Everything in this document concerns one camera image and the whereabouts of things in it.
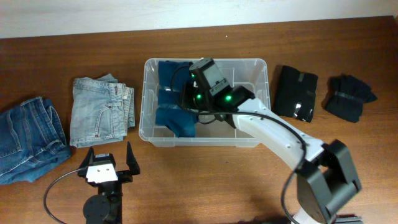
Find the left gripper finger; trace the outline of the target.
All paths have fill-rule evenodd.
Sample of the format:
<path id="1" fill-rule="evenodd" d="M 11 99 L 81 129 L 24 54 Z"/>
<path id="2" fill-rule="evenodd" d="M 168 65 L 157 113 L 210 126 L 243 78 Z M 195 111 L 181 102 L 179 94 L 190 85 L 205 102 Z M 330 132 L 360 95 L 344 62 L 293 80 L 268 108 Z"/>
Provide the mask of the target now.
<path id="1" fill-rule="evenodd" d="M 85 156 L 83 162 L 80 164 L 79 168 L 86 169 L 88 166 L 91 166 L 93 163 L 94 156 L 95 156 L 94 149 L 93 147 L 90 147 L 87 155 Z"/>
<path id="2" fill-rule="evenodd" d="M 131 143 L 127 142 L 127 149 L 126 149 L 126 164 L 129 168 L 130 175 L 139 175 L 141 173 L 141 168 L 133 154 Z"/>

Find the clear plastic storage bin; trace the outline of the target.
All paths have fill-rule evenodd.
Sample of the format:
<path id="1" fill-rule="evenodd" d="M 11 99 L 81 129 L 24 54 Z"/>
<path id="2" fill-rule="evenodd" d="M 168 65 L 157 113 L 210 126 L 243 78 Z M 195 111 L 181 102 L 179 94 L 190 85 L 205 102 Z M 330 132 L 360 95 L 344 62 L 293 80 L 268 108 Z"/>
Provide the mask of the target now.
<path id="1" fill-rule="evenodd" d="M 155 123 L 159 95 L 159 63 L 166 58 L 150 58 L 144 66 L 139 136 L 156 147 L 233 146 L 255 147 L 260 142 L 228 123 L 197 123 L 194 138 L 177 138 L 173 131 Z M 267 64 L 260 58 L 216 58 L 215 63 L 231 86 L 244 86 L 267 108 L 271 108 Z"/>

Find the black garment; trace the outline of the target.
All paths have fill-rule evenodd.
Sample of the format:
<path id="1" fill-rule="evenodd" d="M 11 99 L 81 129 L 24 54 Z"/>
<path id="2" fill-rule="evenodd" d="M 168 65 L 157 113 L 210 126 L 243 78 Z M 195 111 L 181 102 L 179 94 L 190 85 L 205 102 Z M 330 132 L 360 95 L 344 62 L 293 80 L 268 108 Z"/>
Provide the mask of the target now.
<path id="1" fill-rule="evenodd" d="M 313 119 L 318 76 L 283 65 L 272 111 L 310 123 Z"/>

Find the teal blue garment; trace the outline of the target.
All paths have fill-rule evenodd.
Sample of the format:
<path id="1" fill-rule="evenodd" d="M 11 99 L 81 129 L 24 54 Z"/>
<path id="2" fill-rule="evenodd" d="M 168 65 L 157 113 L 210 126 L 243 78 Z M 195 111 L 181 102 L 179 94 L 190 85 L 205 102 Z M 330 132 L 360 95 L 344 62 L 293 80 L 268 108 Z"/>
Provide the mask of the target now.
<path id="1" fill-rule="evenodd" d="M 159 92 L 155 124 L 169 128 L 177 138 L 194 138 L 197 116 L 182 110 L 179 100 L 183 85 L 192 78 L 189 66 L 192 62 L 161 61 L 158 67 Z"/>

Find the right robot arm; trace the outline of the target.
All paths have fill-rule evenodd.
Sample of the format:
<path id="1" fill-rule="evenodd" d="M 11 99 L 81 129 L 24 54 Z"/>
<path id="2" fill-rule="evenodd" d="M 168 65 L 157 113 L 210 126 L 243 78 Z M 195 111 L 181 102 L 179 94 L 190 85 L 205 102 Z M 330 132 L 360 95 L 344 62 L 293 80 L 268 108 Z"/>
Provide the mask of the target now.
<path id="1" fill-rule="evenodd" d="M 214 116 L 254 137 L 290 168 L 282 188 L 281 205 L 292 180 L 297 181 L 301 209 L 286 214 L 292 223 L 333 223 L 336 214 L 362 189 L 350 151 L 334 140 L 330 144 L 293 127 L 266 108 L 243 86 L 232 87 L 212 58 L 188 64 L 191 79 L 184 85 L 179 107 L 197 116 Z"/>

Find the light blue jeans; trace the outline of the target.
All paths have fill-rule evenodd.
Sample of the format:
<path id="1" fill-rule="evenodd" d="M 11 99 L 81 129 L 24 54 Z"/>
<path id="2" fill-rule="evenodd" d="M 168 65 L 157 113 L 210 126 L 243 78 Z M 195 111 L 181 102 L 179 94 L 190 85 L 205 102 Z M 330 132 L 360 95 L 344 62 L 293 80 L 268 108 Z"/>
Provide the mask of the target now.
<path id="1" fill-rule="evenodd" d="M 122 141 L 135 126 L 134 89 L 112 74 L 73 82 L 70 145 L 91 147 Z"/>

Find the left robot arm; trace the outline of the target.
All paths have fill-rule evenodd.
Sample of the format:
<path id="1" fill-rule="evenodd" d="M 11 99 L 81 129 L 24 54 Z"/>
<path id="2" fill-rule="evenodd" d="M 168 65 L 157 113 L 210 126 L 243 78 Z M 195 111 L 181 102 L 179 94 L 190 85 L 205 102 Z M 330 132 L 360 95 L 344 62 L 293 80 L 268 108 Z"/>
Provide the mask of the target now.
<path id="1" fill-rule="evenodd" d="M 86 224 L 121 224 L 123 222 L 122 185 L 131 183 L 141 173 L 130 143 L 126 147 L 128 170 L 116 170 L 114 156 L 95 154 L 91 147 L 79 166 L 78 176 L 98 189 L 96 195 L 86 200 L 83 216 Z"/>

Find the dark blue folded jeans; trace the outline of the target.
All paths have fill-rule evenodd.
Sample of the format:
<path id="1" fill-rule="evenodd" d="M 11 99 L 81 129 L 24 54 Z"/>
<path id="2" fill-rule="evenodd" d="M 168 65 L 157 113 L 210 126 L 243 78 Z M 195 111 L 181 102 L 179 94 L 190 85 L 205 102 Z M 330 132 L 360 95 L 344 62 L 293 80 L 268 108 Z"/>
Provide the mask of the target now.
<path id="1" fill-rule="evenodd" d="M 71 157 L 50 99 L 36 97 L 1 114 L 1 184 L 34 182 Z"/>

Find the dark navy garment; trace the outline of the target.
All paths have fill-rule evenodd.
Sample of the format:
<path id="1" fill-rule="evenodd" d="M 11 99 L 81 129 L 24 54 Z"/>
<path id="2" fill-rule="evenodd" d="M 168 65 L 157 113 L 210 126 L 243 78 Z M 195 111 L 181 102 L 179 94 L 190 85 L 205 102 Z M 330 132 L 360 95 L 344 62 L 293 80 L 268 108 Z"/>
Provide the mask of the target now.
<path id="1" fill-rule="evenodd" d="M 376 100 L 368 84 L 352 75 L 340 75 L 330 79 L 330 97 L 324 108 L 345 121 L 357 123 L 364 104 Z"/>

